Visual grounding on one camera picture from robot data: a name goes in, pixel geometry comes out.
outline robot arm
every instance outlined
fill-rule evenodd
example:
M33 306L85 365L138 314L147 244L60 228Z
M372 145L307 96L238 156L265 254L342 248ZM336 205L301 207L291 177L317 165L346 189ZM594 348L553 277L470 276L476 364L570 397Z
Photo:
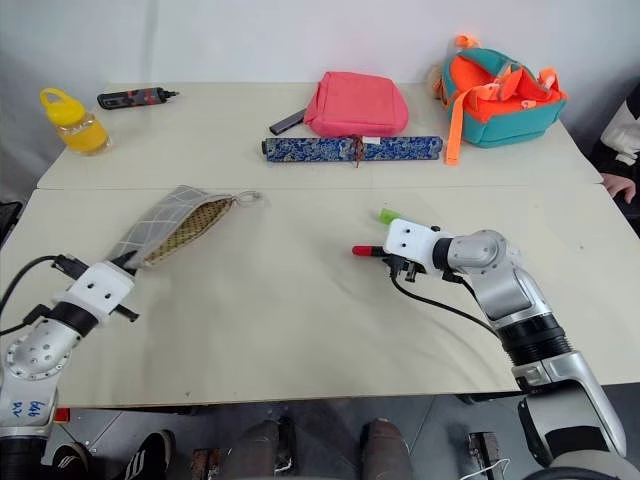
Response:
M581 450L626 455L624 430L609 399L521 267L520 252L502 235L482 230L453 236L396 219L384 250L422 265L428 274L469 276L480 308L513 362L513 376L527 394L519 415L529 449L541 465Z
M56 296L53 309L44 305L34 309L32 314L39 321L2 358L2 478L28 478L39 465L51 431L56 387L72 350L94 327L104 325L114 310L126 310L119 304L132 288L131 275L113 263L101 262Z

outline bottle cap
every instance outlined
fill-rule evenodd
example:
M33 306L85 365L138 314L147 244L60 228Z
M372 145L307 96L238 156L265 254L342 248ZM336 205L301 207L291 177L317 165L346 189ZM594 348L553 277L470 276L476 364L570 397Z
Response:
M56 100L50 101L49 95L57 97ZM43 89L40 92L40 102L51 123L62 127L78 123L87 112L78 100L57 88Z

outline green object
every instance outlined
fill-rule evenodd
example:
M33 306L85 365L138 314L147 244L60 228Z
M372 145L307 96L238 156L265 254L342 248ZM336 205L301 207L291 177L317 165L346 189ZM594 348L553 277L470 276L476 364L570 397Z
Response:
M394 212L393 210L389 210L388 208L383 208L380 210L380 215L378 216L378 221L384 225L389 225L396 218L402 218L398 212Z

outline black cable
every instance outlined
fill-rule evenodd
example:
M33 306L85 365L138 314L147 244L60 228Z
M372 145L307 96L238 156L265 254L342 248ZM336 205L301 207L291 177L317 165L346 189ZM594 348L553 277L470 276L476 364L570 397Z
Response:
M44 255L42 257L38 257L34 260L31 260L24 267L22 267L18 273L16 273L16 276L13 277L13 280L11 280L11 283L9 283L9 286L5 290L4 295L2 295L2 299L0 299L0 317L2 317L2 312L4 311L4 307L7 305L7 302L9 301L11 294L13 293L15 288L18 286L18 283L20 283L20 280L22 280L22 277L24 277L29 270L31 270L33 267L35 267L39 263L47 262L49 260L54 261L56 260L56 258L58 258L58 255ZM6 330L1 330L0 337L3 335L7 335L9 333L15 332L16 330L21 329L25 325L26 324L23 322L14 327L7 328Z
M393 275L393 274L390 275L390 278L391 278L391 283L393 283L393 286L396 287L400 292L404 293L407 297L413 298L414 300L418 300L419 302L424 302L424 303L426 303L428 305L431 305L433 307L441 308L443 310L446 310L447 312L451 312L451 313L455 313L456 315L460 315L461 317L466 318L467 320L471 320L473 323L481 326L482 328L484 328L485 330L490 332L491 335L493 335L494 337L498 336L496 334L496 332L494 332L489 325L484 323L482 320L474 317L473 315L469 315L468 313L465 313L462 310L458 310L457 308L451 307L451 306L446 305L444 303L440 303L440 302L437 302L435 300L431 300L429 298L421 297L419 295L416 295L415 293L411 293L410 291L405 290L404 288L402 288L402 286L400 286L400 284L398 283L398 280L396 279L395 275Z
M473 289L473 287L469 285L469 282L467 282L464 278L460 277L460 283L464 285L464 288L467 289L467 292L469 292L473 297L473 299L477 301L478 299L476 298L476 292Z

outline black marker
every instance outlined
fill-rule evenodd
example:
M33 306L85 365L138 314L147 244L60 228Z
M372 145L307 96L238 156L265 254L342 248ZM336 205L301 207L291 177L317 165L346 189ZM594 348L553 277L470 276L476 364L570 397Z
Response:
M179 92L170 92L162 87L141 88L126 92L101 93L98 95L98 104L105 110L116 108L141 107L143 105L156 105L165 103L167 98L175 97Z
M302 121L304 120L304 114L306 111L307 109L305 108L304 110L300 110L299 112L296 112L293 115L288 116L284 120L280 120L278 123L271 125L269 127L269 130L271 130L271 133L273 133L274 135L280 135L282 132L286 132L291 127L294 127L299 123L302 123Z

